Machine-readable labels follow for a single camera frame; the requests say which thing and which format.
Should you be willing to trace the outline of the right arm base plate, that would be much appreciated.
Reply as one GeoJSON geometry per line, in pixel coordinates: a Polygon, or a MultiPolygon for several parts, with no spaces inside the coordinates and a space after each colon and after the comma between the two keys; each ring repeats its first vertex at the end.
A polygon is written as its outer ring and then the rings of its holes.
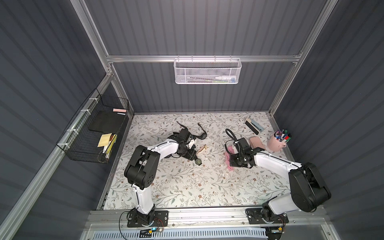
{"type": "Polygon", "coordinates": [[[287,224],[287,214],[276,215],[267,208],[248,208],[245,210],[249,224],[287,224]]]}

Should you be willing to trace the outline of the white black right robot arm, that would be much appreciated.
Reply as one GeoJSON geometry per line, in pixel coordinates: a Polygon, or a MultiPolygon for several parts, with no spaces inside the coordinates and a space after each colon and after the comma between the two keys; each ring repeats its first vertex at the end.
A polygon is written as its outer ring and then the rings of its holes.
{"type": "Polygon", "coordinates": [[[233,144],[230,147],[224,144],[231,167],[250,169],[258,166],[279,175],[290,184],[289,193],[263,203],[259,216],[267,224],[283,221],[283,215],[288,212],[313,212],[331,198],[331,191],[314,164],[281,159],[263,148],[252,148],[244,138],[231,141],[233,144]]]}

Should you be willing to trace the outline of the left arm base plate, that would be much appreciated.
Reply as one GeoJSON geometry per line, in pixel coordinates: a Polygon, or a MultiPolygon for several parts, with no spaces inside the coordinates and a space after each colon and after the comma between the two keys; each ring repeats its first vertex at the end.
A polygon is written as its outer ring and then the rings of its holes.
{"type": "Polygon", "coordinates": [[[127,216],[128,228],[139,227],[167,227],[169,211],[152,210],[148,215],[140,213],[137,209],[132,209],[127,216]]]}

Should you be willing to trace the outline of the black narrow strap watch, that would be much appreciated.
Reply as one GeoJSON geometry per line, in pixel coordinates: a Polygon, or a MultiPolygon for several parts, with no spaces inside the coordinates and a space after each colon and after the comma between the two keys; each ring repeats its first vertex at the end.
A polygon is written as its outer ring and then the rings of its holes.
{"type": "Polygon", "coordinates": [[[193,146],[195,145],[195,142],[196,142],[196,139],[191,139],[190,141],[189,141],[189,143],[188,143],[188,148],[189,149],[192,149],[193,148],[193,146]]]}

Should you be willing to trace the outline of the pink cloth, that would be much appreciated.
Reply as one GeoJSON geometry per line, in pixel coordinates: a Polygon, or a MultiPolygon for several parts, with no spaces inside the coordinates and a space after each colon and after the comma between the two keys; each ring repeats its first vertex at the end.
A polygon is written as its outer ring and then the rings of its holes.
{"type": "MultiPolygon", "coordinates": [[[[234,146],[229,146],[227,147],[228,148],[228,151],[231,153],[231,154],[237,154],[238,151],[236,150],[236,148],[234,148],[234,146]]],[[[230,165],[230,158],[231,158],[231,155],[228,153],[228,152],[225,152],[225,156],[226,156],[226,165],[227,165],[227,168],[229,171],[233,171],[234,170],[234,167],[232,167],[230,165]]]]}

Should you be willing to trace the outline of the green dial watch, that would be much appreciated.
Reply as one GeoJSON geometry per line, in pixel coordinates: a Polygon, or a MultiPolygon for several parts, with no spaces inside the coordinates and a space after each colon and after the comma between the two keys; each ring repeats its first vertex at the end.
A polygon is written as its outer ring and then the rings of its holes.
{"type": "Polygon", "coordinates": [[[195,159],[195,164],[197,166],[200,166],[202,164],[202,160],[201,159],[195,159]]]}

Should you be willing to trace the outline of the beige strap watch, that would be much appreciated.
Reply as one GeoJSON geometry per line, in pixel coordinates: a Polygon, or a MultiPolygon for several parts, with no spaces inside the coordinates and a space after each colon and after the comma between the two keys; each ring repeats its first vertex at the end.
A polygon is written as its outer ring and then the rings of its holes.
{"type": "Polygon", "coordinates": [[[197,151],[197,153],[198,153],[198,154],[201,154],[201,153],[203,153],[204,151],[206,151],[208,148],[209,148],[209,147],[208,147],[207,145],[204,145],[204,146],[202,146],[202,147],[197,151]]]}

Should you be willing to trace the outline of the black strap wristwatch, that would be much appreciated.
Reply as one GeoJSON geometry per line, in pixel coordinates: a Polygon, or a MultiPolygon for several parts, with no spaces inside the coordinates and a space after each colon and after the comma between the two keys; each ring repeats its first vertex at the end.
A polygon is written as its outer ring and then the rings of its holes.
{"type": "Polygon", "coordinates": [[[204,130],[204,128],[202,127],[202,125],[200,123],[198,123],[198,126],[201,128],[201,130],[203,131],[199,136],[198,135],[194,135],[194,137],[196,139],[199,139],[199,140],[204,140],[207,138],[208,134],[207,132],[204,130]]]}

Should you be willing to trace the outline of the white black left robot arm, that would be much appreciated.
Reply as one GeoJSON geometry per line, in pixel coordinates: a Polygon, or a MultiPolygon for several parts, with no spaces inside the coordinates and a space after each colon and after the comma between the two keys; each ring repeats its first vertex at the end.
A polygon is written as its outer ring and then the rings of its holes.
{"type": "Polygon", "coordinates": [[[195,141],[204,140],[206,137],[206,131],[203,131],[200,136],[196,136],[191,134],[187,128],[183,128],[157,145],[151,147],[139,145],[135,148],[124,171],[124,176],[136,191],[138,204],[133,209],[133,213],[136,214],[138,223],[148,226],[154,220],[155,204],[152,200],[151,185],[160,160],[177,154],[179,157],[195,161],[195,164],[200,166],[202,160],[197,157],[195,141]]]}

